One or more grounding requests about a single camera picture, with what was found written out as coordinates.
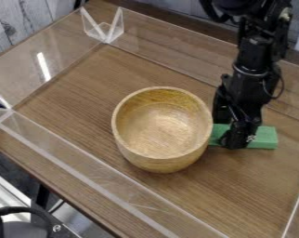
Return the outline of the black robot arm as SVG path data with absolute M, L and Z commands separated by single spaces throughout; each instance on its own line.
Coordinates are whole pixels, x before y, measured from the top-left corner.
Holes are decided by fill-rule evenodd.
M 244 149 L 262 124 L 261 110 L 280 98 L 285 83 L 278 61 L 289 48 L 290 0 L 198 0 L 208 18 L 237 25 L 237 57 L 217 87 L 213 122 L 229 126 L 221 147 Z

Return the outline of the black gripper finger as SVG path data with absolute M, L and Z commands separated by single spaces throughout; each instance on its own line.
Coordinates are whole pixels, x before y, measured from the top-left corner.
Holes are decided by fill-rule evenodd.
M 248 144 L 254 140 L 261 120 L 233 120 L 232 122 L 220 120 L 220 123 L 230 125 L 220 137 L 220 145 L 229 150 L 246 148 Z
M 232 114 L 229 112 L 229 101 L 225 97 L 225 87 L 224 84 L 220 84 L 214 98 L 213 98 L 213 123 L 214 124 L 229 124 L 232 121 Z

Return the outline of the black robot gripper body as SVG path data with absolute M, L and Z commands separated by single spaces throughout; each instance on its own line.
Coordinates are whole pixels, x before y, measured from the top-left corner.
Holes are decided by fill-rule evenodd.
M 274 63 L 262 69 L 248 69 L 238 63 L 233 64 L 233 74 L 221 76 L 232 121 L 261 120 L 261 108 L 278 98 L 273 91 L 280 81 L 281 70 Z

